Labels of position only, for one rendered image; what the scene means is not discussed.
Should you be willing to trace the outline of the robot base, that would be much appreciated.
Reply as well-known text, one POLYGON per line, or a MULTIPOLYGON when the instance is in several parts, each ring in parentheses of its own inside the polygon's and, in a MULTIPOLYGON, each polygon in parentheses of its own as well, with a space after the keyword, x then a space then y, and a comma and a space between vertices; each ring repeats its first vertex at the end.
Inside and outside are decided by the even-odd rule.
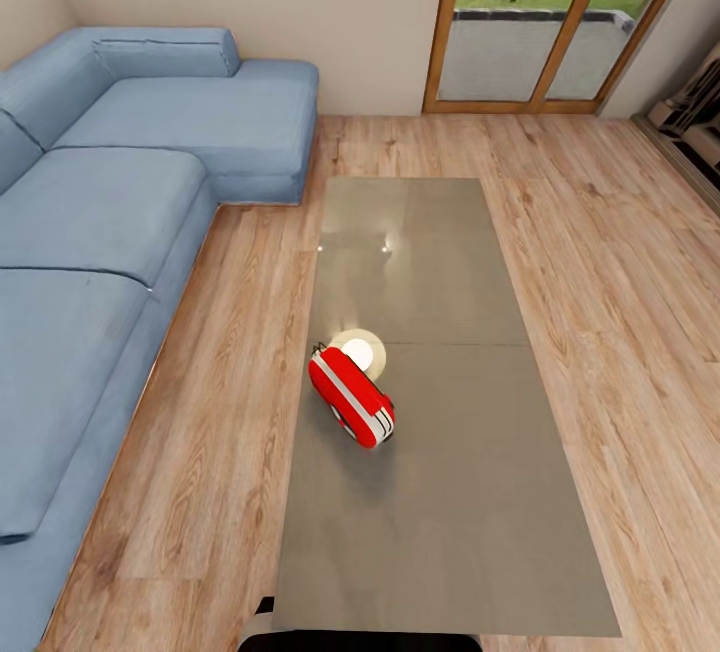
POLYGON ((274 597, 244 625, 237 652, 483 652, 479 633, 271 629, 274 597))

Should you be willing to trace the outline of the radio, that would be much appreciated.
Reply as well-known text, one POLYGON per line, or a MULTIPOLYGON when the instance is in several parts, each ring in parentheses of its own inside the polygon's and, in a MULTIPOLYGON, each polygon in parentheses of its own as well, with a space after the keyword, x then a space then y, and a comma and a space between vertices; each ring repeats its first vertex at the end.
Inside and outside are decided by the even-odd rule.
POLYGON ((312 384, 349 435, 364 448, 393 436, 394 408, 388 395, 336 347, 314 346, 308 365, 312 384))

